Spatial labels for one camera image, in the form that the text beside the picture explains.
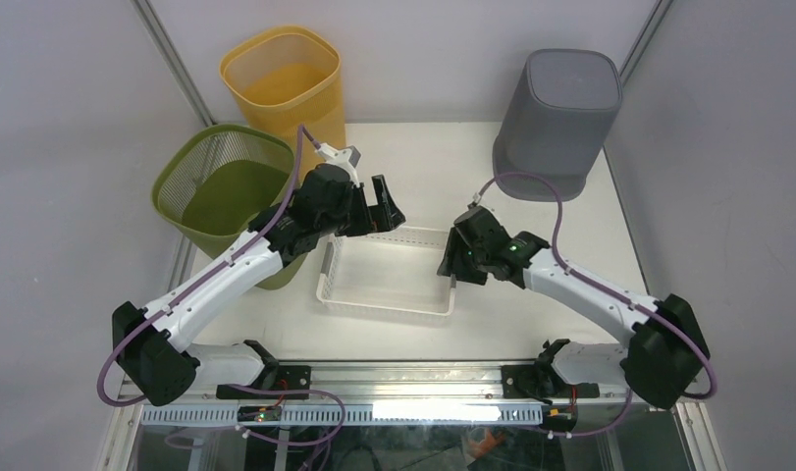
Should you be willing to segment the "white perforated plastic basket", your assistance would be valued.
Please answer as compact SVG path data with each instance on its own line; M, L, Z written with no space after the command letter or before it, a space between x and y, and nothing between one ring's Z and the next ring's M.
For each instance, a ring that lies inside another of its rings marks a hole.
M332 236L316 289L330 312L384 322L439 325L455 305L456 281L438 268L446 231L400 227L358 237Z

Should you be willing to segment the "grey mesh waste bin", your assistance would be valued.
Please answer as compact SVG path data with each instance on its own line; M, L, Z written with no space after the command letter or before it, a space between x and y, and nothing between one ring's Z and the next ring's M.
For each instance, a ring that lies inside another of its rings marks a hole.
M581 49L530 53L494 141L497 184L508 196L552 201L549 181L564 201L579 196L622 104L614 62Z

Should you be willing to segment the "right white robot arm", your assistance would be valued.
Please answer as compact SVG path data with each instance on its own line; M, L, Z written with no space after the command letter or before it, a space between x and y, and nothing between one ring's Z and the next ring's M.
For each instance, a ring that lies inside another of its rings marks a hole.
M622 289L562 258L553 242L529 232L510 235L481 205L454 220L438 273L479 286L495 278L536 292L613 337L612 343L544 343L534 362L542 397L578 384L621 385L657 408L671 408L708 368L709 349L685 299Z

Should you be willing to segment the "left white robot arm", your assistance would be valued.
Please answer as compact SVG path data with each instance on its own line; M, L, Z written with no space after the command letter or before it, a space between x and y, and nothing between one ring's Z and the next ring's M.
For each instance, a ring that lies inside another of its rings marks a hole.
M253 398L277 385L278 360L258 341L205 345L196 337L227 304L288 268L324 236L391 232L405 217L386 179L372 179L376 204L347 170L320 164L285 200L260 212L222 254L175 291L112 315L112 361L154 406L191 387L213 385L221 397L244 390Z

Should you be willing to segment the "yellow mesh waste bin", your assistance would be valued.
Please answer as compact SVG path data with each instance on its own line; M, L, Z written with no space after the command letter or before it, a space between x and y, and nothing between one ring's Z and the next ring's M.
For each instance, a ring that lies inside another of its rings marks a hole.
M222 82L248 125L296 149L299 126L346 146L340 52L303 26L271 27L225 54Z

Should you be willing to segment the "green mesh waste bin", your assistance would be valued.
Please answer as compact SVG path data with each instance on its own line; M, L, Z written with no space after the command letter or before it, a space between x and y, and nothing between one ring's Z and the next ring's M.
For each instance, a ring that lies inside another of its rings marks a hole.
M261 211L313 168L308 141L223 124L199 132L172 157L150 192L154 210L208 258L223 254Z

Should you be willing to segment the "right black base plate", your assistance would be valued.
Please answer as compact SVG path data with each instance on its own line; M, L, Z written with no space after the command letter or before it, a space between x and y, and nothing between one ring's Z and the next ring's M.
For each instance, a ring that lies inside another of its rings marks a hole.
M506 399L530 398L551 404L556 399L598 398L600 388L597 384L582 383L571 385L561 379L550 368L535 364L501 366L503 397Z

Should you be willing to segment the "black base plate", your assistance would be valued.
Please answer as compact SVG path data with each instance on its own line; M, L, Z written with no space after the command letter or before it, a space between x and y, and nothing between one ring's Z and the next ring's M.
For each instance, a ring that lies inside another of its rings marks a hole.
M215 397L222 400L309 399L312 368L307 365L281 365L265 368L248 385L220 385Z
M506 399L530 398L551 404L556 399L598 398L600 388L597 384L582 383L571 385L561 379L550 368L535 364L501 366L503 397Z

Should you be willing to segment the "aluminium mounting rail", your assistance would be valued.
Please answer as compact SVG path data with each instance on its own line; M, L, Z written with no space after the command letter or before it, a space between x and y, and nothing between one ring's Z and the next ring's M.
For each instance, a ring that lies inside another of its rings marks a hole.
M347 404L422 398L515 402L515 398L503 397L501 366L506 364L533 364L533 361L280 362L280 366L310 366L310 388L333 393Z

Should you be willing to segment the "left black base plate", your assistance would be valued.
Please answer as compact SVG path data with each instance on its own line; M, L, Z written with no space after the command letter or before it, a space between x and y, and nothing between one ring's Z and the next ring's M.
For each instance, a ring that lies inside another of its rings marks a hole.
M222 400L309 399L312 368L307 365L281 365L265 368L248 385L220 385L215 397Z

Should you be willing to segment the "right aluminium corner post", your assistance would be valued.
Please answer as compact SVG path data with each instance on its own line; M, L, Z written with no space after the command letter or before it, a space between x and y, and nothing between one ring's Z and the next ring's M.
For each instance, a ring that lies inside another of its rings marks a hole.
M657 0L653 4L651 13L644 22L643 27L621 66L619 76L623 85L627 85L629 82L673 3L673 0Z

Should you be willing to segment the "aluminium corner post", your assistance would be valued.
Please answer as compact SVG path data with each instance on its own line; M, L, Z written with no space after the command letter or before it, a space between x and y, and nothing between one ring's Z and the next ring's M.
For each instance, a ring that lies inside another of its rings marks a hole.
M673 3L673 0L657 0L653 4L651 13L644 22L643 27L621 66L619 76L623 85L627 85L629 82Z
M179 89L187 100L193 113L205 127L216 124L213 115L206 106L196 84L191 78L184 61L182 60L176 46L171 40L169 33L163 26L152 3L148 0L132 0L133 7L139 15L142 23L152 38L156 48L160 52L172 76L176 80Z

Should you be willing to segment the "left aluminium corner post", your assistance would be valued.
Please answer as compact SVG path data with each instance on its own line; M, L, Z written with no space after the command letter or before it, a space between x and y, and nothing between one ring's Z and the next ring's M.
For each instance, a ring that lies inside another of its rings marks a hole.
M176 46L171 40L169 33L163 26L152 3L148 0L132 0L133 7L139 15L142 23L152 38L156 48L160 52L172 76L176 80L179 89L187 100L193 113L205 127L216 124L213 115L206 106L196 84L191 78L184 61L182 60Z

